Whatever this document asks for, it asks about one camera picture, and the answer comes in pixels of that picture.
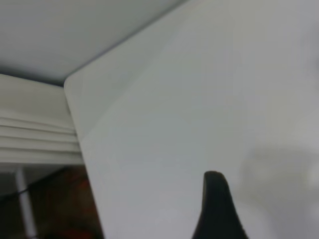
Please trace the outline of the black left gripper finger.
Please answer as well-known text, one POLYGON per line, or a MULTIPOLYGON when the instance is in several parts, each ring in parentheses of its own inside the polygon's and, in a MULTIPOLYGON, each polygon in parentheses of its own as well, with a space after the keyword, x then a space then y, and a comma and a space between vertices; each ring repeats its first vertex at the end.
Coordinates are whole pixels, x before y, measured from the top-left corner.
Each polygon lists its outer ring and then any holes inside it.
POLYGON ((194 239, 245 239, 224 175, 207 171, 203 177, 202 208, 192 236, 194 239))

